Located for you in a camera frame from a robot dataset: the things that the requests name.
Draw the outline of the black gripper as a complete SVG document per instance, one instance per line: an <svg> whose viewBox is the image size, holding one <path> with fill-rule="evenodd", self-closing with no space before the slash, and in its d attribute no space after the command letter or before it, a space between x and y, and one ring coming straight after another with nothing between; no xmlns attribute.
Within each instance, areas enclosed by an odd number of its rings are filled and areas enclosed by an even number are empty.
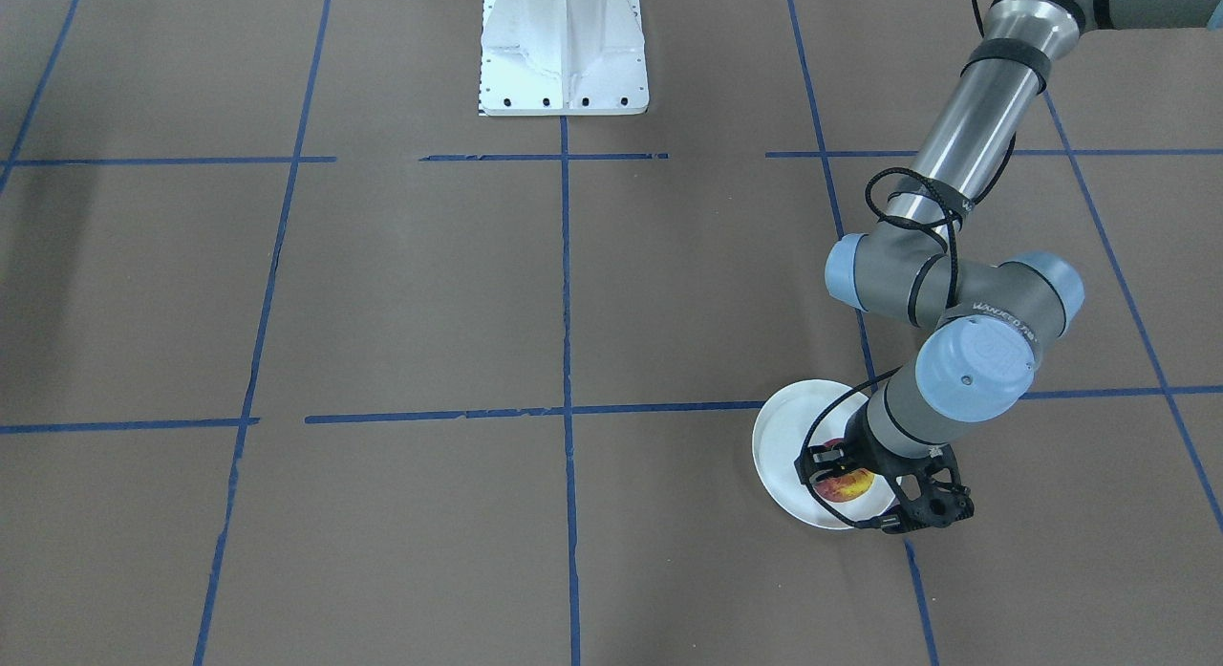
<svg viewBox="0 0 1223 666"><path fill-rule="evenodd" d="M874 475L850 475L854 464ZM868 412L856 411L845 423L843 440L804 445L795 458L795 470L800 483L818 483L812 488L811 524L850 527L826 510L826 503L848 521L866 521L883 514L895 503L887 481L916 475L918 461L896 456L879 444L870 430Z"/></svg>

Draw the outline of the silver grey UR robot arm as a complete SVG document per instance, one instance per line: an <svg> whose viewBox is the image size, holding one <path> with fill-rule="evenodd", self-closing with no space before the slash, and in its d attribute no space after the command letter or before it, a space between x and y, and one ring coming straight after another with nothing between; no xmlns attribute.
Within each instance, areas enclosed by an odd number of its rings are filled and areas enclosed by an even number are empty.
<svg viewBox="0 0 1223 666"><path fill-rule="evenodd" d="M873 395L815 440L844 404L811 423L794 461L808 500L848 529L906 534L974 514L951 445L1018 404L1044 349L1084 307L1084 279L1062 257L996 265L961 255L967 219L996 187L1015 134L1053 66L1092 32L1219 31L1221 0L971 0L978 44L912 165L870 178L868 233L844 235L826 287L863 313L929 332L912 360L870 381Z"/></svg>

